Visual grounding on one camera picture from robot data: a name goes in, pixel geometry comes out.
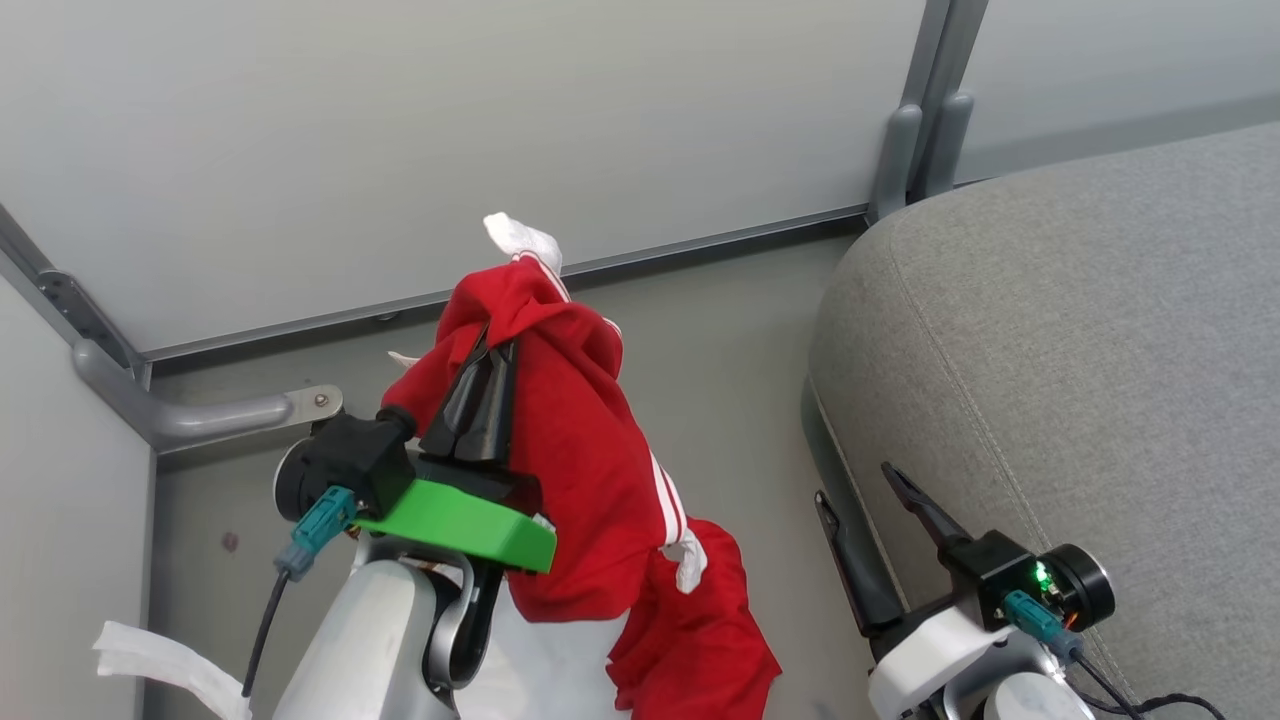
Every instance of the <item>green bracket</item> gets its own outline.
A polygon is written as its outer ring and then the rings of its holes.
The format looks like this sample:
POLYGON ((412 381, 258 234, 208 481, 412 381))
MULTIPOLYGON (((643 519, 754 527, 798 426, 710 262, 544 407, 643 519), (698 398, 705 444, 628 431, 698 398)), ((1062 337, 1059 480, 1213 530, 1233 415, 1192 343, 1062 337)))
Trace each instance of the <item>green bracket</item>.
POLYGON ((556 556, 556 533, 527 515, 424 479, 413 480, 387 518, 356 525, 535 573, 550 571, 556 556))

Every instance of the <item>red garment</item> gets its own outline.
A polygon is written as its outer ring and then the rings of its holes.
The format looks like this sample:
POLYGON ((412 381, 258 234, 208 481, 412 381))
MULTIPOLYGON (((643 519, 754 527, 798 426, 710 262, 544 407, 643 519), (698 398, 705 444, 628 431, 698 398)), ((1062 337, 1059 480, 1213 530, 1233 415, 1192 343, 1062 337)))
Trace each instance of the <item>red garment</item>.
POLYGON ((490 347, 521 336, 509 465, 538 477, 557 534, 552 571, 511 574, 512 598, 531 621, 612 620, 639 597, 649 553, 692 538, 618 387, 616 325, 570 302, 534 256, 470 274, 444 309, 435 347, 383 405, 404 407, 425 430, 485 322, 490 347))
POLYGON ((605 666, 616 707, 631 720, 759 720, 782 673, 746 605, 746 573, 732 536, 690 519, 707 550, 703 582, 676 591, 673 562, 655 552, 640 601, 605 666))
POLYGON ((781 670, 748 611, 737 544, 685 518, 618 387, 617 327, 571 302, 535 256, 463 278, 435 347, 383 405, 404 407, 425 430, 486 322, 490 347, 520 336, 509 465, 538 477, 557 533, 550 573, 507 577, 521 615, 611 620, 630 610, 607 670, 634 720, 758 720, 781 670))

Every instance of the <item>white wall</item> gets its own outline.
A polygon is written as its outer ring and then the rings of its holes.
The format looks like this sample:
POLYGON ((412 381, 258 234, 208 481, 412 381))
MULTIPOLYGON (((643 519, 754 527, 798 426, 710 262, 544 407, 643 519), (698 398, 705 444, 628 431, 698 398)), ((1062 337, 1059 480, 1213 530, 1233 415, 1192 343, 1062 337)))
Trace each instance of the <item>white wall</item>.
POLYGON ((0 274, 0 716, 132 720, 140 685, 99 678, 91 647, 105 620, 143 621, 151 448, 77 379, 70 347, 8 274, 0 274))
POLYGON ((959 181, 1280 119, 1274 0, 991 0, 959 181))
POLYGON ((0 202, 141 350, 865 202, 923 0, 10 0, 0 202))

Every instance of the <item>black cable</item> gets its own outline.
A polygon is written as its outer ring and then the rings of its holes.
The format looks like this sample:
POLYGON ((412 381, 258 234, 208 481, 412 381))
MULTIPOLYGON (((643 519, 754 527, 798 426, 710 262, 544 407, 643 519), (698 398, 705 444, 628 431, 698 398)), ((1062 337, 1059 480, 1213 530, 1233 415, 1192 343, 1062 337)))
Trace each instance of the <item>black cable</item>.
POLYGON ((1102 675, 1102 673, 1098 671, 1098 669, 1094 667, 1087 657, 1084 657, 1084 652, 1080 651, 1080 648, 1076 647, 1071 651, 1071 660, 1075 660, 1080 665, 1080 669, 1088 673, 1089 676, 1093 678, 1093 682, 1097 683, 1100 688, 1106 691, 1108 696, 1111 696, 1111 700, 1116 701, 1116 705, 1120 706, 1124 715, 1128 715, 1133 720, 1142 720, 1142 715, 1138 715, 1138 710, 1134 708, 1134 706, 1125 700, 1123 694, 1120 694, 1120 691, 1115 689, 1115 687, 1107 682, 1106 676, 1102 675))
POLYGON ((271 629, 275 609, 280 606, 280 596, 284 594, 284 585, 288 583, 289 571, 280 570, 280 575, 275 578, 275 587, 271 588, 271 597, 266 601, 266 610, 262 611, 262 624, 257 626, 257 638, 253 639, 253 652, 248 656, 248 670, 244 671, 244 689, 241 691, 241 697, 248 697, 253 692, 253 676, 257 675, 257 664, 262 660, 266 632, 271 629))
MULTIPOLYGON (((1124 714, 1124 710, 1120 710, 1119 707, 1116 707, 1114 705, 1107 705, 1107 703, 1102 702, 1101 700, 1098 700, 1096 697, 1092 697, 1092 696, 1088 696, 1085 693, 1082 693, 1076 688, 1071 688, 1071 689, 1075 691, 1075 694, 1080 696, 1080 700, 1083 700, 1085 703, 1089 705, 1089 707, 1092 707, 1094 710, 1101 710, 1102 712, 1110 712, 1112 715, 1123 715, 1124 714)), ((1187 694, 1187 693, 1169 693, 1166 696, 1153 697, 1153 698, 1151 698, 1151 700, 1148 700, 1148 701, 1146 701, 1146 702, 1143 702, 1140 705, 1133 706, 1133 708, 1137 710, 1138 712, 1151 712, 1152 710, 1160 710, 1161 707, 1167 707, 1170 705, 1178 705, 1180 702, 1185 702, 1188 705, 1196 705, 1196 706, 1203 707, 1210 715, 1213 716, 1213 720, 1226 720, 1226 716, 1222 715, 1222 712, 1219 708, 1213 707, 1213 703, 1211 703, 1210 701, 1207 701, 1207 700, 1204 700, 1204 698, 1202 698, 1199 696, 1193 696, 1193 694, 1187 694)))

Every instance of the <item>gray sofa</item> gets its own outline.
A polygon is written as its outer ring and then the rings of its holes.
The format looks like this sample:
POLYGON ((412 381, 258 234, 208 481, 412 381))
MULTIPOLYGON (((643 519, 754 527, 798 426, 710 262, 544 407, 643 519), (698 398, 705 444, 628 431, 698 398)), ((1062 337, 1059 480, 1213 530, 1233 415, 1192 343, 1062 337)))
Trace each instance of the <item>gray sofa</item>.
POLYGON ((890 215, 832 279, 810 379, 909 605, 948 584, 884 460, 972 532, 1089 550, 1119 609, 1087 650, 1130 696, 1276 715, 1280 124, 890 215))

